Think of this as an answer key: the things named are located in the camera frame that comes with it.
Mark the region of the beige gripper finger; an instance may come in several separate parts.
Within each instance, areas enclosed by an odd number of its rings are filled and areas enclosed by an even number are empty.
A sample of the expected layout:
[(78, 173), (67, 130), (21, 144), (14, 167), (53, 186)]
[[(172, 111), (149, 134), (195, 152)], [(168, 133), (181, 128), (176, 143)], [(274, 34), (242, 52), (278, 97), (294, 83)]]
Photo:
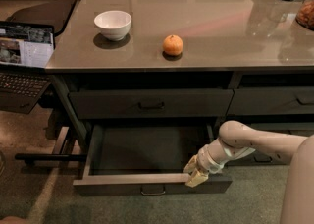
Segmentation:
[(193, 155), (187, 164), (184, 166), (183, 171), (185, 173), (193, 173), (198, 170), (197, 156)]
[(188, 187), (194, 188), (208, 180), (209, 174), (199, 170), (194, 170), (187, 182), (185, 183)]

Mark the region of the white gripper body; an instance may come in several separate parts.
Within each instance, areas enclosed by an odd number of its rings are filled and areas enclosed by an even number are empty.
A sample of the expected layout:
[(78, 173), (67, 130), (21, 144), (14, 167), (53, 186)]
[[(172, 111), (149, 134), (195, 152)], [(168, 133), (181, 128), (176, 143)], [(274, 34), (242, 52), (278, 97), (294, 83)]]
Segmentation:
[(215, 151), (221, 154), (218, 147), (211, 144), (206, 144), (198, 150), (197, 153), (197, 164), (201, 171), (216, 174), (224, 168), (222, 162), (216, 162), (214, 159)]

